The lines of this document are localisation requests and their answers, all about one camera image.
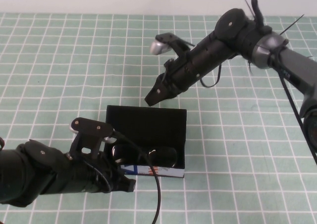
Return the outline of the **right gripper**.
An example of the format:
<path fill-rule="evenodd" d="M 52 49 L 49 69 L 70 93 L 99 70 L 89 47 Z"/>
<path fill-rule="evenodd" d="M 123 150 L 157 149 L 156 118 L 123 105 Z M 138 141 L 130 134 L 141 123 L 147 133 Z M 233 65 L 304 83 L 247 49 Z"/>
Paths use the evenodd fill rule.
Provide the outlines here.
<path fill-rule="evenodd" d="M 158 76 L 145 97 L 145 102 L 150 107 L 164 100 L 174 99 L 204 77 L 206 53 L 187 52 L 175 60 L 168 60 L 164 67 L 165 72 Z"/>

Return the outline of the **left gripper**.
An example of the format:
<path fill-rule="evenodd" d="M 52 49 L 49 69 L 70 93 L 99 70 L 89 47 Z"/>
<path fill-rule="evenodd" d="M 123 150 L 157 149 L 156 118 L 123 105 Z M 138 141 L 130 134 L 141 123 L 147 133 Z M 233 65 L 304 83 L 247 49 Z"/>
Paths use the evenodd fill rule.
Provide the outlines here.
<path fill-rule="evenodd" d="M 133 192 L 136 180 L 120 176 L 119 171 L 119 165 L 107 152 L 105 157 L 98 154 L 96 159 L 90 159 L 87 155 L 73 155 L 67 169 L 58 174 L 58 192 Z"/>

